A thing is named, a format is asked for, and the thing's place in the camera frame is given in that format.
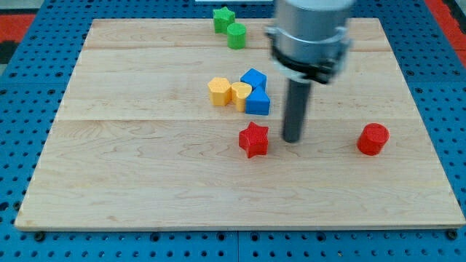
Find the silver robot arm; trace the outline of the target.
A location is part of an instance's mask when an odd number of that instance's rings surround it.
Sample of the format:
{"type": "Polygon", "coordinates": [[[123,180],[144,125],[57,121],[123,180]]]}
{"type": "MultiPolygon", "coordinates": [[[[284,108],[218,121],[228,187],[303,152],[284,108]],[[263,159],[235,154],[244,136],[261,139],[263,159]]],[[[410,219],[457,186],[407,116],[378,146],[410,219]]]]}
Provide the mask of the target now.
{"type": "Polygon", "coordinates": [[[271,59],[295,82],[327,84],[344,67],[351,45],[347,20],[355,0],[276,0],[265,29],[271,59]]]}

